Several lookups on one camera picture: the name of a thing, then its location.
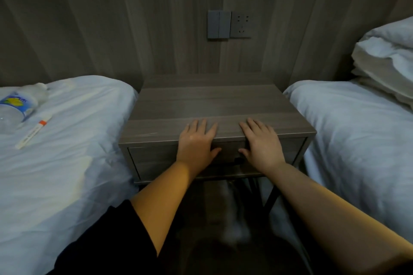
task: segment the plastic bottle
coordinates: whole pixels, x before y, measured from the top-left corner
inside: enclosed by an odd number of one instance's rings
[[[47,89],[43,83],[27,85],[0,100],[0,133],[13,133],[21,122],[48,99]]]

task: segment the wood paneled wall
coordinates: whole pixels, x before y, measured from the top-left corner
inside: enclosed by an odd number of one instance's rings
[[[413,0],[0,0],[0,85],[99,74],[265,72],[280,89],[340,79],[369,29]],[[207,41],[207,11],[248,11],[251,39]]]

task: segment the bottle label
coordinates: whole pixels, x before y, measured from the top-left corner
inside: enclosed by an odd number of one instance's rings
[[[34,110],[34,104],[32,101],[21,96],[18,92],[14,92],[8,95],[6,98],[0,100],[0,105],[8,105],[20,111],[25,120],[30,113]]]

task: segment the white bedsheet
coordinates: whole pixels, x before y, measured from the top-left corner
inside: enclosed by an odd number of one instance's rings
[[[0,274],[45,274],[109,205],[133,194],[117,146],[137,92],[102,76],[48,84],[51,96],[12,135],[0,135]],[[11,88],[0,88],[0,97]],[[14,146],[45,113],[48,124]]]
[[[310,176],[413,242],[413,111],[351,82],[301,81],[285,95],[317,130]]]

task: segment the power outlet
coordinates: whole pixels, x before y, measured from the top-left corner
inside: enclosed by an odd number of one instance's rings
[[[252,17],[249,13],[231,13],[231,38],[250,38],[252,36]]]

